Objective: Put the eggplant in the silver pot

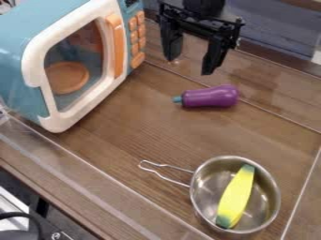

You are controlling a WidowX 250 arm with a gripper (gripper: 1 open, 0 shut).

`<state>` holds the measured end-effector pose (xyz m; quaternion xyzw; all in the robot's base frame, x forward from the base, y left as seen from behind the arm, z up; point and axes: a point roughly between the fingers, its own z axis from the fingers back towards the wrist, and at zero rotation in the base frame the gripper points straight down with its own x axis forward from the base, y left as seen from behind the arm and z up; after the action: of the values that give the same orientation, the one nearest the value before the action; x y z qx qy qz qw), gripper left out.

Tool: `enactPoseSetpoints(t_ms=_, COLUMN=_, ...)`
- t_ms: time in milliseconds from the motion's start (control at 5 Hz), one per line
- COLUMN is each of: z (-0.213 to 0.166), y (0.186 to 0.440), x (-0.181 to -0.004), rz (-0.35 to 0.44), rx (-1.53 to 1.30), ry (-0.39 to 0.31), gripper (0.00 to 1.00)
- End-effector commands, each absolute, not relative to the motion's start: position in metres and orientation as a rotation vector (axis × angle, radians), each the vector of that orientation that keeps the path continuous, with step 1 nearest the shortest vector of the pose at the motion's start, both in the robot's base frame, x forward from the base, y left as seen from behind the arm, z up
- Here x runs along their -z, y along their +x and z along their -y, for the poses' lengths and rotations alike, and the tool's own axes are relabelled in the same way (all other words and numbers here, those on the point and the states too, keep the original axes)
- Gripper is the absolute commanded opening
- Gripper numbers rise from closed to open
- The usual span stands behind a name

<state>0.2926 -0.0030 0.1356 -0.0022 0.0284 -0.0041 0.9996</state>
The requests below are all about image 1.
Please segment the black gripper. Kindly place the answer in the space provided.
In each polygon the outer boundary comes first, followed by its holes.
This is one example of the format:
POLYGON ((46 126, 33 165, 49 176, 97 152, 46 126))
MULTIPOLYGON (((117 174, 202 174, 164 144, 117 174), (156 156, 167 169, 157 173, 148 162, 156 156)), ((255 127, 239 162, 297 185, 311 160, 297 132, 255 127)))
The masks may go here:
POLYGON ((157 22, 168 61, 180 55, 183 33, 210 38, 200 74, 211 75, 222 65, 228 48, 238 46, 243 18, 227 10, 224 1, 160 1, 157 22))

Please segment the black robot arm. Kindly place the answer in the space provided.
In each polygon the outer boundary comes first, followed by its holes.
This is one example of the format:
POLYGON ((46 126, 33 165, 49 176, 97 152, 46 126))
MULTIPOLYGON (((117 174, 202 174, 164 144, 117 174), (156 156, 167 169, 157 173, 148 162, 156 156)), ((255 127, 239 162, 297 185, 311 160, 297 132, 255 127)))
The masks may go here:
POLYGON ((222 66, 228 49, 239 44, 244 21, 226 11, 226 0, 159 0, 157 23, 165 59, 175 60, 183 50, 183 34, 208 42, 202 59, 202 75, 222 66))

